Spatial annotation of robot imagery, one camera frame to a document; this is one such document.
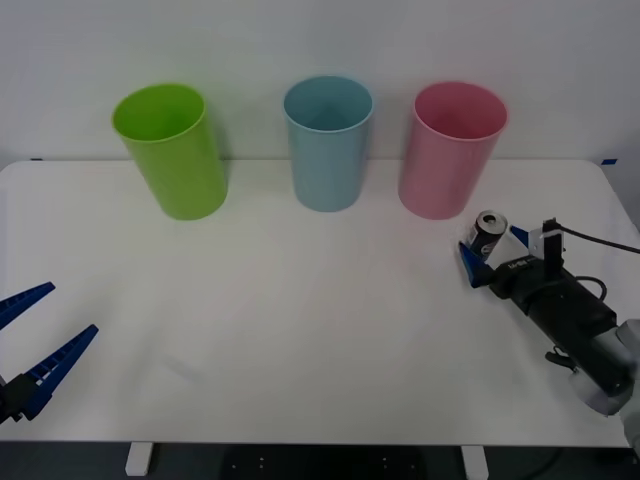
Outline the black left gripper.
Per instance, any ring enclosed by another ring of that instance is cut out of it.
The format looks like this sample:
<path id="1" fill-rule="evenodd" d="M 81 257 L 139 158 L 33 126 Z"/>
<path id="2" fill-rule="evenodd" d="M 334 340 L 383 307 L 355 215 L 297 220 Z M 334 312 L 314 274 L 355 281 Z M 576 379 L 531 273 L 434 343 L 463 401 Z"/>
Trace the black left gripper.
<path id="1" fill-rule="evenodd" d="M 1 300 L 0 329 L 54 290 L 55 285 L 46 282 Z M 38 416 L 98 332 L 96 325 L 89 325 L 27 372 L 11 381 L 1 379 L 1 422 L 18 422 L 21 418 L 31 421 Z"/>

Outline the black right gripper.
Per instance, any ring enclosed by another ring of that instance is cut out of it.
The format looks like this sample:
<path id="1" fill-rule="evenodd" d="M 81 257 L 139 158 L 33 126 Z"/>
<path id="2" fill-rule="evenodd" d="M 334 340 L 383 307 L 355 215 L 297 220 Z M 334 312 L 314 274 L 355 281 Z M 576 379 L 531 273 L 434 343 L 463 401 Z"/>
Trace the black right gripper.
<path id="1" fill-rule="evenodd" d="M 515 225 L 509 227 L 511 235 L 532 254 L 531 232 Z M 529 313 L 542 298 L 559 296 L 576 288 L 576 280 L 566 270 L 548 276 L 544 261 L 525 256 L 501 264 L 495 270 L 477 256 L 466 244 L 458 243 L 458 249 L 469 284 L 473 289 L 489 286 L 502 300 L 511 300 L 523 313 Z"/>

